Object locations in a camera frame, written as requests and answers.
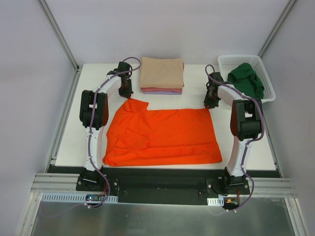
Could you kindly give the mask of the orange t-shirt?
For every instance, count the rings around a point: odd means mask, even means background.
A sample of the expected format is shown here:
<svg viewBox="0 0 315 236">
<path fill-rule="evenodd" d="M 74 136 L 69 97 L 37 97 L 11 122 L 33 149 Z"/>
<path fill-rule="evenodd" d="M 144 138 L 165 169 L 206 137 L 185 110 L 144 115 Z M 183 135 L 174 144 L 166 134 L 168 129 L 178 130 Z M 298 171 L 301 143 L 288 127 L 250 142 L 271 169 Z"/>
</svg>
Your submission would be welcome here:
<svg viewBox="0 0 315 236">
<path fill-rule="evenodd" d="M 222 161 L 209 110 L 148 110 L 129 99 L 108 128 L 103 163 L 112 167 L 214 164 Z"/>
</svg>

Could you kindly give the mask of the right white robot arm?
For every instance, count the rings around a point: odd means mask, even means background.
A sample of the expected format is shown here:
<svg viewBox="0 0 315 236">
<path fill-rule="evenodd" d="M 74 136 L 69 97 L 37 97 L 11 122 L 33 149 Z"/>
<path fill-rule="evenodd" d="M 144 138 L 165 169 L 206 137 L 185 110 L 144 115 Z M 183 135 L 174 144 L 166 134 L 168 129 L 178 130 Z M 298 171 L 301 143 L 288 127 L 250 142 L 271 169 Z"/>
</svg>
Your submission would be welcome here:
<svg viewBox="0 0 315 236">
<path fill-rule="evenodd" d="M 219 72 L 207 76 L 205 108 L 218 107 L 220 100 L 231 107 L 230 131 L 234 137 L 231 157 L 223 176 L 211 187 L 214 192 L 227 196 L 248 184 L 246 165 L 249 153 L 253 143 L 264 136 L 261 100 L 244 95 L 225 82 Z"/>
</svg>

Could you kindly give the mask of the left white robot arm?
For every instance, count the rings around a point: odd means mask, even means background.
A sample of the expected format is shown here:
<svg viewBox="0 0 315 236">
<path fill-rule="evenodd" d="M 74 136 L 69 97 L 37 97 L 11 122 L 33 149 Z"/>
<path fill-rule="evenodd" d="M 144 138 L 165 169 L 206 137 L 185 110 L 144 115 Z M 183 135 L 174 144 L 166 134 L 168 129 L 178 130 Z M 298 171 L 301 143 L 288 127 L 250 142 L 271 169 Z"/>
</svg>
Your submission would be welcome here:
<svg viewBox="0 0 315 236">
<path fill-rule="evenodd" d="M 77 179 L 77 191 L 102 191 L 108 187 L 99 172 L 103 166 L 102 136 L 109 120 L 109 98 L 116 91 L 123 98 L 131 98 L 132 72 L 132 66 L 123 60 L 107 73 L 105 81 L 95 91 L 82 91 L 79 119 L 86 132 L 87 154 Z"/>
</svg>

